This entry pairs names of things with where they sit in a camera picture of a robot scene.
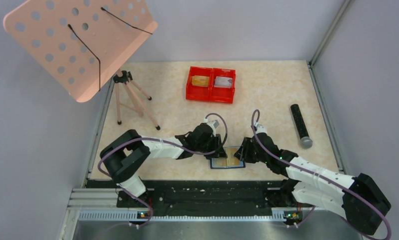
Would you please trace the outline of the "navy blue card holder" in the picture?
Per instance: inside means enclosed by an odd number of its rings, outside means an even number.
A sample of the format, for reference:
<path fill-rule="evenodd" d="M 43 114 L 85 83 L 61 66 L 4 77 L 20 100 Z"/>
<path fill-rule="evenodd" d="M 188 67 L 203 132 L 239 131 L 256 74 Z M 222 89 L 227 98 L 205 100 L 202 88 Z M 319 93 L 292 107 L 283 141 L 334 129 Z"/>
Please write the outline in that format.
<path fill-rule="evenodd" d="M 246 167 L 245 162 L 235 157 L 235 153 L 239 150 L 239 146 L 226 146 L 224 151 L 226 157 L 212 158 L 210 160 L 210 168 L 217 170 L 243 169 Z"/>

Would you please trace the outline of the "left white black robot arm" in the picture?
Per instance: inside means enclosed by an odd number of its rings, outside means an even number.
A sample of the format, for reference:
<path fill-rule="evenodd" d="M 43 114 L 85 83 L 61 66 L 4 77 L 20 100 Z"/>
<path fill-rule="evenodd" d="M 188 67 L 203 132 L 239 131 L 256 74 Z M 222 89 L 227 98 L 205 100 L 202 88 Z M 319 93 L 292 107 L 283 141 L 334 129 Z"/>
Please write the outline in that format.
<path fill-rule="evenodd" d="M 144 137 L 130 129 L 100 152 L 100 165 L 105 166 L 104 173 L 118 187 L 129 192 L 129 201 L 141 207 L 146 204 L 148 193 L 137 171 L 146 160 L 182 160 L 193 155 L 206 159 L 227 157 L 223 139 L 216 133 L 217 125 L 217 121 L 201 123 L 193 131 L 164 139 Z"/>

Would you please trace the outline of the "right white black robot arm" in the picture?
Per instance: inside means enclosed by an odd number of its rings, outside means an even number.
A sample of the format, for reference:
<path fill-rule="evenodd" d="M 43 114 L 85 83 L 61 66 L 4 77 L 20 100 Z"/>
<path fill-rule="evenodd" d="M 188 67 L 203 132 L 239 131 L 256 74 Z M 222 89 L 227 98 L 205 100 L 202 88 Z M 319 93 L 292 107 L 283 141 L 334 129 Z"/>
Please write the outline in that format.
<path fill-rule="evenodd" d="M 273 173 L 285 176 L 280 200 L 287 206 L 312 205 L 337 214 L 360 233 L 372 236 L 391 203 L 368 175 L 346 175 L 328 170 L 280 149 L 266 133 L 245 137 L 234 156 L 246 163 L 264 163 Z"/>

